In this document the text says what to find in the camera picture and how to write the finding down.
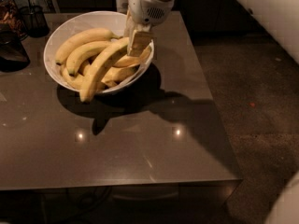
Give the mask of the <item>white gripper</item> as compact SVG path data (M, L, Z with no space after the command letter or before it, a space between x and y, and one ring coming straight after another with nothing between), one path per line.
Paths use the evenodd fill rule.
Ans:
M123 35L129 37L127 54L138 57L153 37L151 30L138 30L136 23L159 25L171 11L175 0L128 0L126 23Z

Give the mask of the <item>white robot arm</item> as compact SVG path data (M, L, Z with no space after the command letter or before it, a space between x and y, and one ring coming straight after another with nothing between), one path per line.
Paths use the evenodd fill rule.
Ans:
M243 180L208 221L298 224L298 0L177 0Z

